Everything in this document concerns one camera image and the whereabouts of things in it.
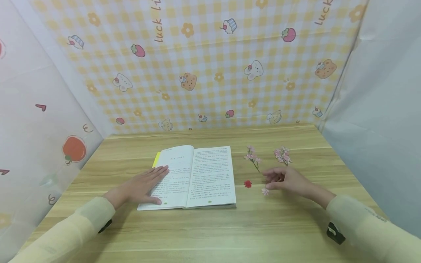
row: light yellow sleeve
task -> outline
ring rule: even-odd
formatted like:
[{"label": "light yellow sleeve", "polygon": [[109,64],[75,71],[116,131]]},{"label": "light yellow sleeve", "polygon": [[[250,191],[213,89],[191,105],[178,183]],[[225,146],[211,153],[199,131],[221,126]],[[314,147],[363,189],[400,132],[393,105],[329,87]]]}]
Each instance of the light yellow sleeve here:
[{"label": "light yellow sleeve", "polygon": [[95,197],[56,224],[9,263],[64,263],[96,236],[114,215],[112,204]]},{"label": "light yellow sleeve", "polygon": [[349,196],[335,197],[326,208],[332,223],[354,246],[379,262],[421,262],[421,240]]}]

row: left hand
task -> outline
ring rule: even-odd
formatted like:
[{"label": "left hand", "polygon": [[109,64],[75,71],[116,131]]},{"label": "left hand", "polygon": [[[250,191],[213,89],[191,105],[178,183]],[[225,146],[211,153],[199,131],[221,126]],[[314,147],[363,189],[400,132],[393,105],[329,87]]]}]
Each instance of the left hand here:
[{"label": "left hand", "polygon": [[152,168],[144,173],[138,174],[122,185],[111,189],[103,195],[117,210],[126,202],[137,204],[153,203],[160,205],[161,200],[148,195],[168,173],[168,165]]}]

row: checkered backdrop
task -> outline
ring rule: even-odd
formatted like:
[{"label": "checkered backdrop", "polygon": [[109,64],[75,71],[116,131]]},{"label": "checkered backdrop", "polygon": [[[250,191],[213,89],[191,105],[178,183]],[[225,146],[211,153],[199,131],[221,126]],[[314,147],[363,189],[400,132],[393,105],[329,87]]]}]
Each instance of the checkered backdrop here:
[{"label": "checkered backdrop", "polygon": [[317,124],[366,3],[31,0],[116,133]]}]

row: book page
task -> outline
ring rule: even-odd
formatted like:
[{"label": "book page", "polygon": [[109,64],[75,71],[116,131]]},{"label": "book page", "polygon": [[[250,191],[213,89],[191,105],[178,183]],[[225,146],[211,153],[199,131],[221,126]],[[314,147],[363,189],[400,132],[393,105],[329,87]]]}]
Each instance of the book page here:
[{"label": "book page", "polygon": [[162,204],[140,204],[137,210],[186,206],[194,150],[191,145],[183,145],[161,151],[156,167],[168,165],[170,172],[152,189],[151,196],[161,199]]},{"label": "book page", "polygon": [[231,147],[195,149],[186,207],[235,203]]}]

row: wood grain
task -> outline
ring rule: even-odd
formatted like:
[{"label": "wood grain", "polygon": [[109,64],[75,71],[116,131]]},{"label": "wood grain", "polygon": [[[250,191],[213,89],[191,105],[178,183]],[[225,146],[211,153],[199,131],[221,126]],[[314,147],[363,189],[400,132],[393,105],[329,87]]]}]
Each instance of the wood grain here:
[{"label": "wood grain", "polygon": [[339,246],[326,236],[329,219],[316,204],[280,191],[263,196],[262,175],[243,158],[252,145],[261,171],[284,165],[273,154],[284,145],[293,166],[310,180],[384,216],[318,130],[306,124],[111,136],[23,248],[93,197],[150,168],[158,151],[185,144],[231,146],[237,208],[140,212],[126,204],[70,262],[371,262],[348,242]]}]

